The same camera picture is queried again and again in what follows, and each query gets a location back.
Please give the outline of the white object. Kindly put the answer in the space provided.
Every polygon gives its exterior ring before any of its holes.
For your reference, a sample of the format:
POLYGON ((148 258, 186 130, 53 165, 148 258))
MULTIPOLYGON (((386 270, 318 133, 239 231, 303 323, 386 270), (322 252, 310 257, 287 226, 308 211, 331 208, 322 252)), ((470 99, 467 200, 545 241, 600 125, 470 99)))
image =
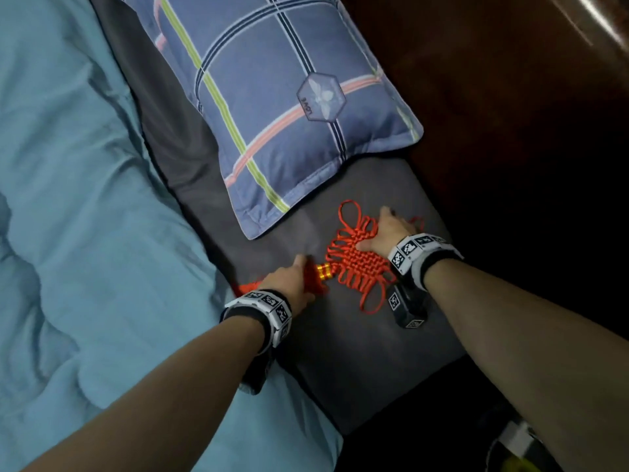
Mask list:
POLYGON ((489 446, 484 472, 542 472, 526 458, 534 440, 526 422, 510 421, 489 446))

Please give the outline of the person's right hand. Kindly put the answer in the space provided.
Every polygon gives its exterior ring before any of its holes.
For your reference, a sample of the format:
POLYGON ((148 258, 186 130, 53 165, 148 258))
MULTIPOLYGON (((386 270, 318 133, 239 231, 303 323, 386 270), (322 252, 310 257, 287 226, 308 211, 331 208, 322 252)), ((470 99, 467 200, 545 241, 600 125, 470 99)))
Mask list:
POLYGON ((404 240, 406 237, 416 235, 418 230, 416 227, 404 218, 394 214, 390 207, 382 206, 377 225, 377 233, 374 237, 376 241, 376 255, 382 258, 388 258, 391 250, 404 240))

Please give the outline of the grey bed sheet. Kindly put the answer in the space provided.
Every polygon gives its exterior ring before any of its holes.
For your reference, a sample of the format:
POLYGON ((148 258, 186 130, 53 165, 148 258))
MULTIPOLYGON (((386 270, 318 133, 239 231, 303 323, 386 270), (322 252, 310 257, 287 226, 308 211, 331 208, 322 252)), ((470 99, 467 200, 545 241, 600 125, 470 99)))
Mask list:
MULTIPOLYGON (((444 222, 400 155, 350 161, 335 180, 302 201, 270 232, 248 240, 220 179, 218 147, 137 15, 121 0, 90 0, 137 102, 148 150, 200 236, 209 260, 231 284, 246 284, 291 262, 297 253, 322 262, 341 224, 338 207, 357 201, 364 214, 382 205, 419 215, 430 233, 449 238, 444 222)), ((361 294, 327 282, 314 312, 294 325, 278 352, 342 434, 349 434, 445 365, 463 355, 434 302, 417 329, 397 326, 388 305, 367 315, 361 294)))

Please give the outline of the person's left forearm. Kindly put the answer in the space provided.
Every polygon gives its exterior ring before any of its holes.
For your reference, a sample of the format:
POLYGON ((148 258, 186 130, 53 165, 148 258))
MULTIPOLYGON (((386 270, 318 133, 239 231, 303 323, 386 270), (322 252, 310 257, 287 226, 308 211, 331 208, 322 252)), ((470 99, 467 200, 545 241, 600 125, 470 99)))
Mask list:
POLYGON ((22 472, 191 472, 264 340, 256 319, 228 318, 22 472))

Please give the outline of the white marker wristband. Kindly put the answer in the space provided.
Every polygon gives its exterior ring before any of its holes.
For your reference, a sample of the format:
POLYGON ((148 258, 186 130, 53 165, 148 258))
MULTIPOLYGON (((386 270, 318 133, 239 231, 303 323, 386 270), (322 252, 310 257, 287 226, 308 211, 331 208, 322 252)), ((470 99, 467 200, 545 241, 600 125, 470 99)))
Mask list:
POLYGON ((425 292, 428 291, 425 286, 428 269, 444 259, 463 261, 464 257, 444 238, 428 233, 403 238, 388 255, 396 276, 425 292))
POLYGON ((250 291, 225 304, 220 322, 229 317, 241 316, 239 310, 243 308, 256 310, 265 318, 261 321, 262 324, 268 325, 265 341, 257 356, 263 355, 268 349, 279 346, 291 330, 293 313, 283 296, 278 296, 267 290, 250 291))

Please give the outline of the person's right forearm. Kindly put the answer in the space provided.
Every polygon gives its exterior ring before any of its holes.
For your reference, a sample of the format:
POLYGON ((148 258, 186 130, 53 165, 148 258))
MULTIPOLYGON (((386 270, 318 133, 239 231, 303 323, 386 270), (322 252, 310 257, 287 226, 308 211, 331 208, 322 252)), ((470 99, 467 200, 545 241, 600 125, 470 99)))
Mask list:
POLYGON ((629 472, 629 341, 454 259, 424 284, 564 472, 629 472))

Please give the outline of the light blue quilt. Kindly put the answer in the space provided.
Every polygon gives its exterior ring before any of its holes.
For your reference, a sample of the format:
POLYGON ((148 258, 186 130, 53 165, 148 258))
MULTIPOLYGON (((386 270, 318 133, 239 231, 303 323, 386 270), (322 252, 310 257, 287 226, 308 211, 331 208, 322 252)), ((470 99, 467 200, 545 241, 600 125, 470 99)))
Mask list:
MULTIPOLYGON (((0 0, 0 472, 22 472, 233 298, 146 150, 89 0, 0 0)), ((191 472, 334 472, 343 438, 278 365, 191 472)))

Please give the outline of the person's left hand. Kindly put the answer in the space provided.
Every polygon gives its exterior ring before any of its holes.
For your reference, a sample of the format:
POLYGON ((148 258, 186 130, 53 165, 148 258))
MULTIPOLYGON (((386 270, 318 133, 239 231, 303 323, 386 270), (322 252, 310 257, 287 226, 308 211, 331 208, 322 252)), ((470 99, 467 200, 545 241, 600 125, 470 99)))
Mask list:
POLYGON ((304 275, 292 273, 292 265, 281 267, 267 275, 259 285, 259 289, 281 293, 289 305, 293 317, 300 315, 303 310, 315 300, 315 295, 306 291, 304 275))

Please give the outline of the red knotted cord ornament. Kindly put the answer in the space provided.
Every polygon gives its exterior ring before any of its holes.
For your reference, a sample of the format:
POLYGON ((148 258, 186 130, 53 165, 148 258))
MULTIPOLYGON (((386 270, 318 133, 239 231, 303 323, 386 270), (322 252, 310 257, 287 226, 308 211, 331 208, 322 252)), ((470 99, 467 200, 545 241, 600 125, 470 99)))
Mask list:
POLYGON ((304 268, 304 290, 314 297, 326 295, 326 283, 336 279, 339 284, 360 293, 358 308, 366 315, 377 313, 386 302, 386 289, 394 283, 389 261, 375 253, 360 252, 358 242, 375 237, 378 220, 363 214, 354 200, 345 200, 338 207, 340 228, 326 248, 325 260, 308 261, 304 268))

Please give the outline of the blue plaid pillow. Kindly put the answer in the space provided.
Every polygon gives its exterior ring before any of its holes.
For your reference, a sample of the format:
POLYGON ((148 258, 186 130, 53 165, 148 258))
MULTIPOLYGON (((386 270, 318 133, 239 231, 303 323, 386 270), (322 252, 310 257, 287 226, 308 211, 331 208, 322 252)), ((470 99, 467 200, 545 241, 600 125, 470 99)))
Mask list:
POLYGON ((349 158, 423 135, 341 0, 121 1, 212 131, 249 240, 349 158))

